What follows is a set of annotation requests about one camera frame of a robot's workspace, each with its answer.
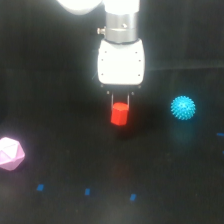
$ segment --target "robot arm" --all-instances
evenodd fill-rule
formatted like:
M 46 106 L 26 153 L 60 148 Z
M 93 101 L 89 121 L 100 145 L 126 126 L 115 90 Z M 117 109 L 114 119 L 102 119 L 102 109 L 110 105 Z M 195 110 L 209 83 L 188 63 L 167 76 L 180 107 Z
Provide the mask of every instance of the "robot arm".
M 98 55 L 98 78 L 107 87 L 128 86 L 130 89 L 142 83 L 145 73 L 145 54 L 138 38 L 138 13 L 140 0 L 57 0 L 67 11 L 84 15 L 98 5 L 105 5 L 106 26 L 98 29 L 105 38 L 101 41 Z M 115 108 L 112 101 L 112 120 L 116 125 L 125 125 L 129 110 L 124 104 Z

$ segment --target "blue spiky ball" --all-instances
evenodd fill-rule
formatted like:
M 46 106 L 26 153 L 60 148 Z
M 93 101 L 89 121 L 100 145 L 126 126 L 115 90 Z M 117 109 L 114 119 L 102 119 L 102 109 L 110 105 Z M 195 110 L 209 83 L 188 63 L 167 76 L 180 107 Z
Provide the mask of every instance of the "blue spiky ball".
M 179 120 L 191 119 L 195 114 L 195 110 L 193 100 L 186 96 L 175 98 L 171 104 L 171 112 Z

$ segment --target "black background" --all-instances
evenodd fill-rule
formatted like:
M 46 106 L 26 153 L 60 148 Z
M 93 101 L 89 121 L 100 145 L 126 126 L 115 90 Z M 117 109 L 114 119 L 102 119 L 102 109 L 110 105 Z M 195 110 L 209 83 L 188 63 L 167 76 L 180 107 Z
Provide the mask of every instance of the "black background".
M 54 0 L 1 0 L 0 135 L 19 140 L 26 160 L 0 171 L 0 222 L 223 223 L 223 10 L 141 1 L 145 79 L 118 129 L 92 79 L 103 7 L 75 16 Z M 179 95 L 196 104 L 188 122 L 170 114 Z

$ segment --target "pink polyhedron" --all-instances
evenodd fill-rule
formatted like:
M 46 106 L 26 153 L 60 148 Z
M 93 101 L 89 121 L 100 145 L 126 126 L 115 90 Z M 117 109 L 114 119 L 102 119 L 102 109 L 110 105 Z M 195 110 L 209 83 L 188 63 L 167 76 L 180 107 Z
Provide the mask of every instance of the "pink polyhedron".
M 0 140 L 0 167 L 5 170 L 14 170 L 24 160 L 25 153 L 16 140 L 2 138 Z

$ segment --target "red block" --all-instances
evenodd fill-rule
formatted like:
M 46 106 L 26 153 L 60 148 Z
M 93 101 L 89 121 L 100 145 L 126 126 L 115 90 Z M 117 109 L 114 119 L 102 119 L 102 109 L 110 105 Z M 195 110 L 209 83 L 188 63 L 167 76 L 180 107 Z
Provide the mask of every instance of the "red block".
M 125 103 L 115 103 L 113 105 L 111 123 L 118 126 L 126 125 L 128 118 L 128 105 Z

